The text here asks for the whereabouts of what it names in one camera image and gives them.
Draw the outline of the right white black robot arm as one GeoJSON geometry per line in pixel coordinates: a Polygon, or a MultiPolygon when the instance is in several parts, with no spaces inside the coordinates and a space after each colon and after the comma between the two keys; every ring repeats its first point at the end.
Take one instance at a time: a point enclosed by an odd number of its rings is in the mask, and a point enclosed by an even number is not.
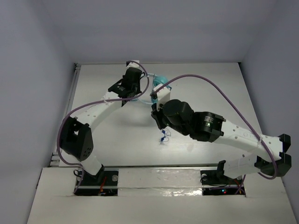
{"type": "Polygon", "coordinates": [[[178,99],[164,105],[153,104],[151,109],[160,130],[169,127],[193,140],[223,144],[249,153],[240,159],[218,163],[213,176],[220,183],[252,173],[282,177],[292,167],[292,157],[287,154],[291,145],[289,135],[254,134],[212,112],[195,112],[187,102],[178,99]]]}

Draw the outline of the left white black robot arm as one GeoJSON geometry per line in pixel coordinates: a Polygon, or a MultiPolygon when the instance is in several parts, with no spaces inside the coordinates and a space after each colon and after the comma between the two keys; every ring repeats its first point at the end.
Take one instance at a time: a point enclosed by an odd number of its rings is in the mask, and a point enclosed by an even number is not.
{"type": "Polygon", "coordinates": [[[148,77],[148,73],[135,67],[127,68],[101,100],[82,105],[63,119],[57,136],[58,156],[64,164],[81,168],[79,182],[85,176],[93,184],[103,181],[105,168],[93,153],[92,133],[111,113],[145,93],[141,90],[142,76],[148,77]]]}

